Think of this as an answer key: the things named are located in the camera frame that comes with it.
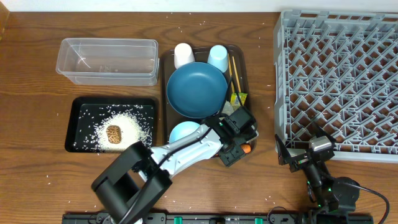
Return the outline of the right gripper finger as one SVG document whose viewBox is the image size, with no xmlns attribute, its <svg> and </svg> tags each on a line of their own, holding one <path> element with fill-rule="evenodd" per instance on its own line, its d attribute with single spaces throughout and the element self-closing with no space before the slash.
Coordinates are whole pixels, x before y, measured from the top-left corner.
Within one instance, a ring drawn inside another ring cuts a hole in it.
<svg viewBox="0 0 398 224">
<path fill-rule="evenodd" d="M 275 134 L 279 165 L 290 163 L 291 155 L 278 134 Z"/>
<path fill-rule="evenodd" d="M 327 132 L 325 132 L 317 123 L 313 123 L 312 127 L 314 129 L 314 133 L 316 137 L 320 138 L 322 136 L 327 137 L 332 143 L 336 142 L 336 139 L 333 138 L 331 135 L 329 135 Z"/>
</svg>

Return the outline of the orange carrot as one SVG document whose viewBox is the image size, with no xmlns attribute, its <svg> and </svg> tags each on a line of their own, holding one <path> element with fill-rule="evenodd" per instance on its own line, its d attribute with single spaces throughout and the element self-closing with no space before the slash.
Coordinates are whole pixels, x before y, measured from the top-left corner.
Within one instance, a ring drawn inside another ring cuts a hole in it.
<svg viewBox="0 0 398 224">
<path fill-rule="evenodd" d="M 242 144 L 241 149 L 245 154 L 249 154 L 251 152 L 251 146 L 249 144 Z"/>
</svg>

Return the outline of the green snack wrapper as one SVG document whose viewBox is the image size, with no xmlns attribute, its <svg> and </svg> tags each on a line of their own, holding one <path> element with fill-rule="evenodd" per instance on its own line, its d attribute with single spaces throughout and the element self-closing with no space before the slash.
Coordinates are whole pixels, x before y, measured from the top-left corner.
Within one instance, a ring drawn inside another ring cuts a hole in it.
<svg viewBox="0 0 398 224">
<path fill-rule="evenodd" d="M 231 106 L 233 107 L 233 109 L 236 110 L 240 106 L 244 105 L 247 96 L 248 96 L 247 93 L 242 93 L 242 92 L 239 92 L 239 94 L 232 93 L 231 94 L 230 103 L 231 103 Z"/>
</svg>

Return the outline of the light blue bowl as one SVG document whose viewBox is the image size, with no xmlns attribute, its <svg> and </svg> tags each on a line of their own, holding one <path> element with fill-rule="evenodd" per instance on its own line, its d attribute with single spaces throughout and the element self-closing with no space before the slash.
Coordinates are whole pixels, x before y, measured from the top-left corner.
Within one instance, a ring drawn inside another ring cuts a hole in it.
<svg viewBox="0 0 398 224">
<path fill-rule="evenodd" d="M 178 141 L 196 131 L 200 125 L 193 121 L 184 121 L 176 125 L 170 133 L 169 143 Z"/>
</svg>

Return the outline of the dark blue plate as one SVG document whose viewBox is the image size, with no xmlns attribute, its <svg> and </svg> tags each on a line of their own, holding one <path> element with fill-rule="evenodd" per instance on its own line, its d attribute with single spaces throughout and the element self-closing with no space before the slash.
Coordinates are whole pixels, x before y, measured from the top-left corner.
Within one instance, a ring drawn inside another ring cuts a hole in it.
<svg viewBox="0 0 398 224">
<path fill-rule="evenodd" d="M 193 62 L 171 74 L 166 94 L 176 112 L 188 118 L 201 119 L 221 109 L 227 89 L 227 81 L 216 67 Z"/>
</svg>

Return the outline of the light blue cup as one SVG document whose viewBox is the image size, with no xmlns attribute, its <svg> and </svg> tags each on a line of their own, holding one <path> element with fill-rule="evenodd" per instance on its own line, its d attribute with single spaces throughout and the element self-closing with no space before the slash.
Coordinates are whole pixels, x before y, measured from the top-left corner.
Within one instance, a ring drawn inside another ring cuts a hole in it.
<svg viewBox="0 0 398 224">
<path fill-rule="evenodd" d="M 208 55 L 207 63 L 216 67 L 222 73 L 228 69 L 228 52 L 222 45 L 214 45 Z"/>
</svg>

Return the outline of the pile of rice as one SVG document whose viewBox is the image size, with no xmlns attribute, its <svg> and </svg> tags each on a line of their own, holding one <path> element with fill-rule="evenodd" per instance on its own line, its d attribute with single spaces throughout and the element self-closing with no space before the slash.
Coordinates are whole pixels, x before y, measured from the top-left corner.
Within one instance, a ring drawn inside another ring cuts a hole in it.
<svg viewBox="0 0 398 224">
<path fill-rule="evenodd" d="M 121 129 L 122 140 L 119 144 L 111 144 L 106 135 L 106 128 L 115 125 Z M 96 124 L 92 143 L 95 149 L 104 152 L 119 152 L 128 148 L 131 144 L 142 142 L 145 146 L 152 145 L 152 127 L 142 126 L 136 116 L 128 113 L 113 114 Z"/>
</svg>

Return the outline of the brown mushroom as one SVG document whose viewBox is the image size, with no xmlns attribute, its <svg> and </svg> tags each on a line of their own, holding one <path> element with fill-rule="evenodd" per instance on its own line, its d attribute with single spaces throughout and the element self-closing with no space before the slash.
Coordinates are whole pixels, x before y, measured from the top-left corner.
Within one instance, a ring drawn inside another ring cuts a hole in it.
<svg viewBox="0 0 398 224">
<path fill-rule="evenodd" d="M 111 144 L 119 144 L 122 140 L 121 129 L 119 126 L 111 125 L 106 128 L 106 135 Z"/>
</svg>

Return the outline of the white tissue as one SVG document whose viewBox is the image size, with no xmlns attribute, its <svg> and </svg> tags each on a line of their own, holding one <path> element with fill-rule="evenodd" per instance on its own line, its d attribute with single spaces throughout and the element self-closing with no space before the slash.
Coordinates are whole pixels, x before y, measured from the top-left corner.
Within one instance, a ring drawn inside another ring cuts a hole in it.
<svg viewBox="0 0 398 224">
<path fill-rule="evenodd" d="M 234 112 L 233 106 L 229 101 L 226 101 L 221 113 L 230 116 L 233 112 Z"/>
</svg>

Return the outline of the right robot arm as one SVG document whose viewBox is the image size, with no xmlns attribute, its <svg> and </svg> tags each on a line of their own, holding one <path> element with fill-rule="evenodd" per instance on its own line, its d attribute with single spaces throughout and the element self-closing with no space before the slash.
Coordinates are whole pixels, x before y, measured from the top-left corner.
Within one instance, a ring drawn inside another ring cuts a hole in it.
<svg viewBox="0 0 398 224">
<path fill-rule="evenodd" d="M 289 165 L 291 172 L 303 171 L 307 178 L 307 193 L 318 205 L 299 223 L 348 223 L 349 213 L 356 210 L 359 199 L 359 184 L 349 177 L 332 177 L 325 164 L 334 155 L 336 139 L 314 124 L 314 137 L 308 142 L 308 149 L 295 156 L 278 135 L 275 135 L 280 165 Z"/>
</svg>

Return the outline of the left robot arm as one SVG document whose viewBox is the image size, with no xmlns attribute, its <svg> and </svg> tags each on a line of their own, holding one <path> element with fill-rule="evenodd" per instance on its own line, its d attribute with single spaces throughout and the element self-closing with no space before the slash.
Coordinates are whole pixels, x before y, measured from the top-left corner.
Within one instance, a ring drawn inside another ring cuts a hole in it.
<svg viewBox="0 0 398 224">
<path fill-rule="evenodd" d="M 135 223 L 149 213 L 175 175 L 214 156 L 229 167 L 246 155 L 241 146 L 257 137 L 255 117 L 241 106 L 231 115 L 207 117 L 194 132 L 164 146 L 130 145 L 91 188 L 115 223 Z"/>
</svg>

